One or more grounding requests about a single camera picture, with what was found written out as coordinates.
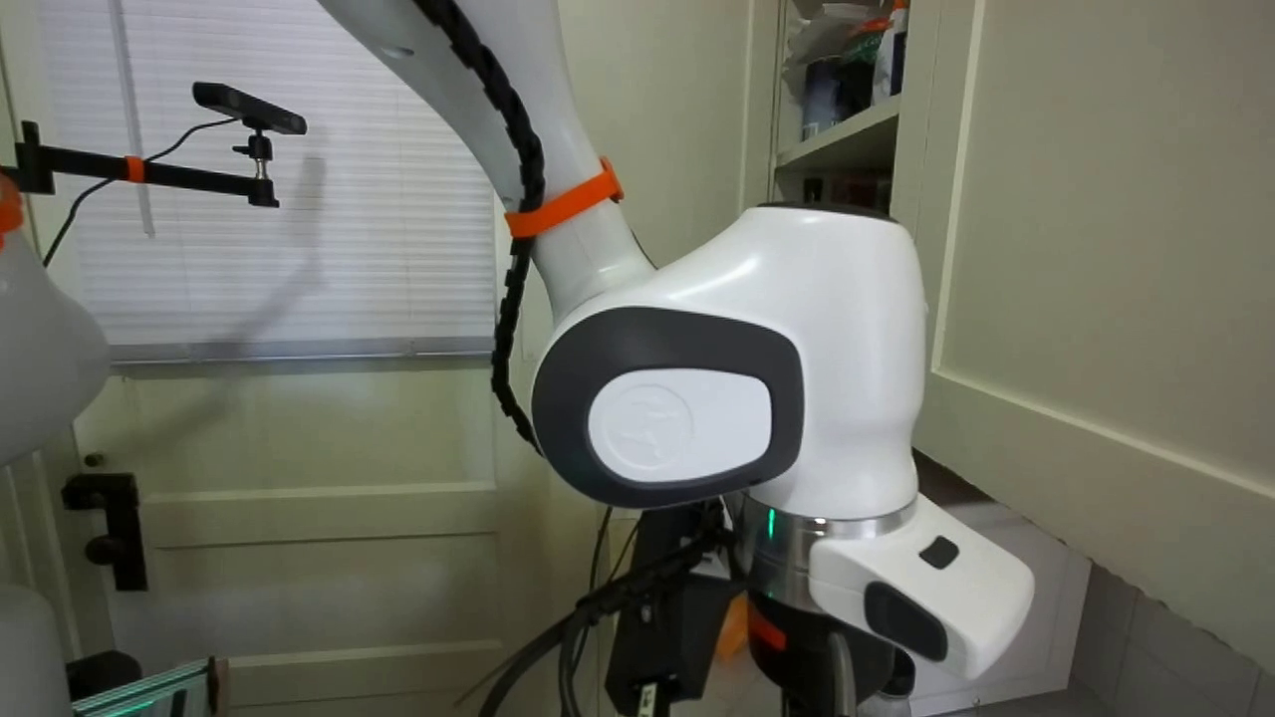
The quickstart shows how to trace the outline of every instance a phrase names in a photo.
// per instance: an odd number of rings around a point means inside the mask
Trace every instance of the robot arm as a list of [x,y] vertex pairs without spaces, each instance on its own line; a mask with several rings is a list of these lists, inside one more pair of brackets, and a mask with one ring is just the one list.
[[[511,95],[536,136],[547,197],[603,170],[553,0],[322,8],[450,119],[511,210],[524,185],[524,151],[511,148],[524,136],[491,112]],[[556,334],[531,413],[569,488],[612,505],[749,490],[762,595],[969,678],[1004,654],[1033,573],[915,494],[925,293],[907,232],[758,206],[649,270],[621,210],[593,202],[547,232],[534,265]]]

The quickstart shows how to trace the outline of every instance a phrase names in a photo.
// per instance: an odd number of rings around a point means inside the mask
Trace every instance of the orange band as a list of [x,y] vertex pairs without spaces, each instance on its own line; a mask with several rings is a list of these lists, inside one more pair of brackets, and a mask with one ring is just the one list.
[[146,160],[124,155],[124,178],[126,185],[146,185]]
[[603,170],[563,197],[553,197],[547,206],[536,210],[523,210],[523,216],[504,216],[511,218],[511,237],[514,241],[536,241],[536,237],[548,237],[553,229],[587,216],[589,206],[596,202],[619,202],[624,193],[621,193],[621,178],[612,174],[612,168],[603,160]]
[[24,197],[9,174],[0,174],[0,249],[2,249],[2,237],[16,229],[24,229]]

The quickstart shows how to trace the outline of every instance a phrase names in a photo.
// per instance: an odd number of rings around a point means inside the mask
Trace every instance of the shelf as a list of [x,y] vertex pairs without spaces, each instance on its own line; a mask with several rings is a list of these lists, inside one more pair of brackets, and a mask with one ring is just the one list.
[[888,174],[896,129],[901,129],[901,100],[888,95],[850,116],[846,124],[815,132],[794,151],[782,151],[775,170]]

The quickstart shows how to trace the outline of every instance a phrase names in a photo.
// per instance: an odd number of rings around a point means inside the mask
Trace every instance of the black cable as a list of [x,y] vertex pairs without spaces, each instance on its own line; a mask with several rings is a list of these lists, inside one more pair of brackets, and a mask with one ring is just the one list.
[[603,524],[596,524],[596,534],[593,534],[589,589],[596,585],[603,546],[607,546],[611,518],[612,518],[612,505],[603,509]]
[[[523,210],[536,210],[547,202],[547,151],[541,140],[531,129],[524,105],[514,91],[504,70],[495,62],[495,52],[476,40],[474,23],[452,0],[413,0],[413,8],[439,23],[450,40],[450,52],[476,78],[487,100],[495,112],[504,119],[504,136],[516,151],[516,174],[523,174]],[[531,243],[534,241],[514,241],[511,249],[511,270],[504,270],[504,295],[499,307],[495,322],[495,350],[491,350],[491,392],[514,431],[536,451],[534,425],[511,387],[511,356],[514,356],[514,334],[516,334],[516,310],[523,310],[523,293],[531,274]]]
[[612,581],[612,578],[621,573],[624,559],[633,556],[641,518],[629,526],[621,556],[612,556],[612,567],[611,567],[611,578],[607,578],[607,581]]
[[[596,627],[596,618],[619,613],[624,605],[654,601],[661,589],[676,585],[676,578],[684,578],[707,550],[722,550],[722,546],[729,546],[729,532],[717,524],[717,526],[705,526],[705,534],[697,534],[693,544],[676,546],[664,562],[611,578],[607,585],[589,589],[563,622],[553,622],[547,633],[536,633],[531,644],[523,644],[504,662],[504,672],[495,682],[495,690],[482,700],[482,717],[499,717],[503,700],[523,682],[523,672],[534,670],[553,644],[572,650],[572,640],[589,627]],[[569,670],[556,670],[563,711],[579,711],[569,678],[572,678]]]
[[[209,132],[209,129],[228,129],[228,124],[237,124],[237,119],[231,116],[231,119],[196,124],[196,129],[187,129],[176,145],[166,145],[164,151],[146,155],[146,164],[160,164],[164,155],[180,151],[191,136]],[[57,250],[63,249],[63,241],[67,241],[67,232],[71,232],[85,201],[94,197],[94,193],[105,193],[107,185],[115,185],[115,174],[85,189],[85,193],[71,201],[67,218],[63,218],[63,229],[57,232],[57,241],[50,241],[50,249],[47,249],[47,257],[45,257],[45,267],[47,267],[47,265],[57,258]]]

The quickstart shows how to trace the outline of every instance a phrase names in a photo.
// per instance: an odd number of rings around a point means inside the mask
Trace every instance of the window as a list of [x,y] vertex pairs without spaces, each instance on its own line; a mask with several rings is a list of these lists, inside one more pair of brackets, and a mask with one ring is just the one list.
[[[276,140],[280,210],[231,197],[107,189],[57,274],[124,368],[476,356],[495,322],[495,201],[450,129],[316,0],[9,0],[16,112],[45,145],[160,151],[215,119],[191,81],[306,116]],[[247,129],[171,164],[247,174]],[[58,178],[38,237],[89,189]]]

